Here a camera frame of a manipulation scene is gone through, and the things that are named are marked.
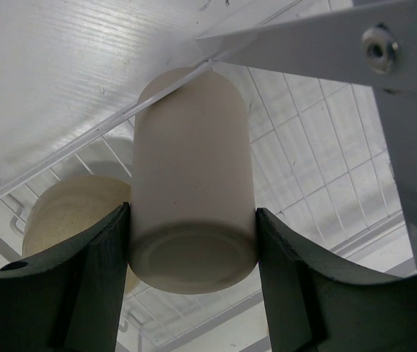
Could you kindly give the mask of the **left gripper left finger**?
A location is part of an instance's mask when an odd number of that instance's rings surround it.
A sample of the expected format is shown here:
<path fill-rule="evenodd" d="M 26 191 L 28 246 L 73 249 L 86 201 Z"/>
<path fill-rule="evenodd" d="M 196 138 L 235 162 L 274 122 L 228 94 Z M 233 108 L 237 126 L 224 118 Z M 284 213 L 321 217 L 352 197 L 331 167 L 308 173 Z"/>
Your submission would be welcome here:
<path fill-rule="evenodd" d="M 130 205 L 0 269 L 0 351 L 114 351 Z"/>

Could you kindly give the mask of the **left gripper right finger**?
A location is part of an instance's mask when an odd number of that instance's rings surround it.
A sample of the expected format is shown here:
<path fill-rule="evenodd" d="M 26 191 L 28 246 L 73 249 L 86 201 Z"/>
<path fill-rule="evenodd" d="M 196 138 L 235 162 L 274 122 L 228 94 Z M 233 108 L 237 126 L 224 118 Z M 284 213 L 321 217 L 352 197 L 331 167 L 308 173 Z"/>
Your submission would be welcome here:
<path fill-rule="evenodd" d="M 417 351 L 417 274 L 355 264 L 255 213 L 259 271 L 274 351 Z"/>

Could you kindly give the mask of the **white floral bowl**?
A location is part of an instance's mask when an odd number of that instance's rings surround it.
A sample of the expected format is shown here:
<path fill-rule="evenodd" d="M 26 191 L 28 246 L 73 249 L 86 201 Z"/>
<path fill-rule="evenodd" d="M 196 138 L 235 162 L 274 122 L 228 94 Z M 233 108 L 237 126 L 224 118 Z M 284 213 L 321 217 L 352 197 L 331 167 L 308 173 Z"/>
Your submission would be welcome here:
<path fill-rule="evenodd" d="M 32 207 L 22 256 L 31 257 L 84 232 L 130 201 L 131 186 L 111 177 L 85 175 L 59 181 Z"/>

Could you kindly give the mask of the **beige plastic cup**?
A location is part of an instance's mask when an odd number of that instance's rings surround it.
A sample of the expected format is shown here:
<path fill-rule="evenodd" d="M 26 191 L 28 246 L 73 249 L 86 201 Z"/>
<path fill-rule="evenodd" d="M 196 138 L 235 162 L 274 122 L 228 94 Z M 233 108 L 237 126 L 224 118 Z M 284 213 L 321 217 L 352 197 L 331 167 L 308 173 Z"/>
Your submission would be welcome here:
<path fill-rule="evenodd" d="M 178 294 L 224 290 L 258 262 L 247 107 L 213 70 L 136 115 L 129 259 Z"/>

